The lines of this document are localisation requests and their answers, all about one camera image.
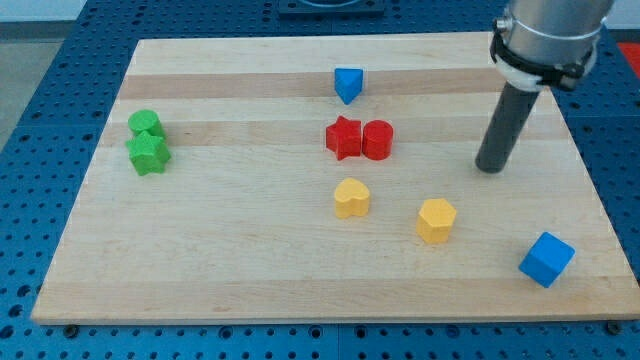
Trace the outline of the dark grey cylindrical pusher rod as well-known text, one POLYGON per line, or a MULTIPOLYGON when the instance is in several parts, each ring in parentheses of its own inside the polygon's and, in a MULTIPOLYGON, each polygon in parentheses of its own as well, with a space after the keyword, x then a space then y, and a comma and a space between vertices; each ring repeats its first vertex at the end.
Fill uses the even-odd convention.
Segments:
POLYGON ((538 96, 505 83, 475 158, 479 170, 495 174, 504 169, 538 96))

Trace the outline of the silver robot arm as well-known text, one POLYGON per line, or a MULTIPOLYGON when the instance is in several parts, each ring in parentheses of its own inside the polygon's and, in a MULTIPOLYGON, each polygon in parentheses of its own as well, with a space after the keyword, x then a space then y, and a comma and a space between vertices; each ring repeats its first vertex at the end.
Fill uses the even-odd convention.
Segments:
POLYGON ((590 73, 613 0, 511 0, 493 23, 490 56, 505 78, 475 158, 501 172, 542 90, 572 91, 590 73))

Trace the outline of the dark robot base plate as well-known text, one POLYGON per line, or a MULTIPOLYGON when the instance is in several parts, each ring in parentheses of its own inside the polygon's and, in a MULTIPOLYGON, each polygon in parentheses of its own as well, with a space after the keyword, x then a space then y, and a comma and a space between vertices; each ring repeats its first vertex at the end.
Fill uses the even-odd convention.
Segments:
POLYGON ((382 15, 384 0, 277 0, 280 18, 300 16, 382 15))

